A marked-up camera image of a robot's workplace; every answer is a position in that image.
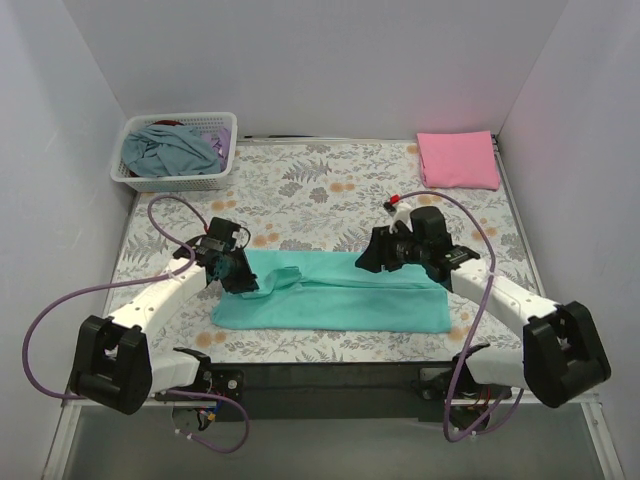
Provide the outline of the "teal t-shirt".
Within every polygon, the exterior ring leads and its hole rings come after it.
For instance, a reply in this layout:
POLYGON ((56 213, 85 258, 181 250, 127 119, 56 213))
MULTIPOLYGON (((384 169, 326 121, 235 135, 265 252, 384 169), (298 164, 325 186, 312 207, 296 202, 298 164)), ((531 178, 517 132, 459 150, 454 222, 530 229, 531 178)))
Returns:
POLYGON ((352 252, 250 250, 258 289, 223 293, 213 324, 234 330, 295 329, 440 334, 451 330, 447 292, 416 265, 370 273, 352 252))

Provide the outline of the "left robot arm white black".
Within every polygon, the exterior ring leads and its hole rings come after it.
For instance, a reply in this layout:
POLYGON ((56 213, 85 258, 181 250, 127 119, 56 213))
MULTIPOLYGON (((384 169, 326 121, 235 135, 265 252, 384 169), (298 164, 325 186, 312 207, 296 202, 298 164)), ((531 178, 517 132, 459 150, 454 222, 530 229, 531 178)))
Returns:
POLYGON ((160 281, 104 318, 88 317, 80 326, 70 375, 79 396, 124 414, 135 413, 156 393, 181 390, 193 400, 213 386, 210 358, 189 348, 154 355, 153 338, 180 308, 210 283, 227 293, 257 290, 238 237, 246 228, 215 217, 204 234, 181 245, 160 281))

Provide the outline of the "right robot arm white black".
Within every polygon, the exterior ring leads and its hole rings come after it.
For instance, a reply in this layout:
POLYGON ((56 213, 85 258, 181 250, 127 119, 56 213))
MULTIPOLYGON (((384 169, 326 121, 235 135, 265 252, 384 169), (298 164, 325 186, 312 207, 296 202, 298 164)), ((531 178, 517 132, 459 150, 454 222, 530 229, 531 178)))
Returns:
POLYGON ((491 272, 468 247, 454 244, 436 207, 413 208, 393 200, 384 205, 388 226, 375 227, 355 265, 371 273, 419 265, 446 290, 470 300, 521 341, 518 352, 488 344, 459 354, 454 389, 475 397, 488 385, 528 390, 557 408, 607 381, 611 367, 590 311, 573 301, 560 304, 491 272))

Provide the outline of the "floral patterned table mat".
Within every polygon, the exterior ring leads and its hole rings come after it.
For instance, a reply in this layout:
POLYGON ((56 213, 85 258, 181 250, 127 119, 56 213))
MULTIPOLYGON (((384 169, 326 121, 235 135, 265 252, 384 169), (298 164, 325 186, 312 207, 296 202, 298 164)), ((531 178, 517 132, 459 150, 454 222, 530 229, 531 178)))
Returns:
MULTIPOLYGON (((187 192, 176 201, 140 195, 126 228, 115 278, 158 275, 174 245, 200 232, 214 216, 246 226, 251 244, 269 250, 364 249, 371 229, 387 222, 383 202, 410 194, 414 205, 434 205, 456 243, 495 255, 499 271, 542 292, 507 184, 497 190, 424 191, 418 148, 411 142, 246 143, 237 148, 223 190, 187 192)), ((212 285, 186 303, 155 335, 157 353, 188 347, 217 362, 369 362, 448 360, 466 338, 516 351, 519 339, 489 314, 458 296, 449 299, 446 334, 229 330, 210 319, 221 289, 212 285)))

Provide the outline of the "folded pink t-shirt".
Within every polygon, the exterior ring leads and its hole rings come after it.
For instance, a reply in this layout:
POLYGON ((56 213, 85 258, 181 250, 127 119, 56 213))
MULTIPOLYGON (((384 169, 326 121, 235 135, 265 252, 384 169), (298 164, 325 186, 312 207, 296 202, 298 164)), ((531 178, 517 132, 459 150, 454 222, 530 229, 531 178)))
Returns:
POLYGON ((417 144, 427 187, 499 189, 500 175, 489 131, 419 133, 417 144))

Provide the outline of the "white plastic laundry basket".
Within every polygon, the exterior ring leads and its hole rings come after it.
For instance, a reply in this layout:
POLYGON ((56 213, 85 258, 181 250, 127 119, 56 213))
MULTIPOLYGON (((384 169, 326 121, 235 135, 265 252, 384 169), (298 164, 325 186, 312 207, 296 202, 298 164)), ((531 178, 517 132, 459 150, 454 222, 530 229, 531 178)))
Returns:
POLYGON ((230 112, 133 117, 114 147, 111 179, 143 193, 224 189, 237 131, 230 112))

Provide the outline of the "lilac t-shirt in basket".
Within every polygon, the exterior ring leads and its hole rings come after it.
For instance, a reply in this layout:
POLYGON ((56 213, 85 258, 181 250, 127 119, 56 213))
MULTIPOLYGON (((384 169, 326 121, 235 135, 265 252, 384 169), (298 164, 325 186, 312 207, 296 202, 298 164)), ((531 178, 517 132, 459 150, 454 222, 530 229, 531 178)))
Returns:
POLYGON ((231 131, 222 127, 216 134, 211 132, 199 132, 200 143, 204 151, 213 157, 222 173, 228 166, 231 151, 231 131))

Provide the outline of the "grey-blue t-shirt in basket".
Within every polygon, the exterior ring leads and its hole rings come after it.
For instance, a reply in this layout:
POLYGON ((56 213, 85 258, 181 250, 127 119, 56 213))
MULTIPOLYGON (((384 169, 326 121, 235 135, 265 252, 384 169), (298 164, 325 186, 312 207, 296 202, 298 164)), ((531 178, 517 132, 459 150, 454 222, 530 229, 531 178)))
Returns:
POLYGON ((200 143, 196 127, 148 126, 129 133, 121 147, 121 161, 142 178, 218 174, 217 161, 200 143))

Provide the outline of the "dark red garment in basket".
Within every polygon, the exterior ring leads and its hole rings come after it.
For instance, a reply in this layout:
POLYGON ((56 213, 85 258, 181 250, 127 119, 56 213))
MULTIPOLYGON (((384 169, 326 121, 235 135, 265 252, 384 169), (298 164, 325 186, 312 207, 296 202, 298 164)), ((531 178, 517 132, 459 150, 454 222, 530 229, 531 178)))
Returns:
POLYGON ((159 120, 154 122, 150 126, 163 127, 163 128, 176 128, 176 127, 182 127, 184 126, 184 124, 182 122, 174 121, 174 120, 159 120))

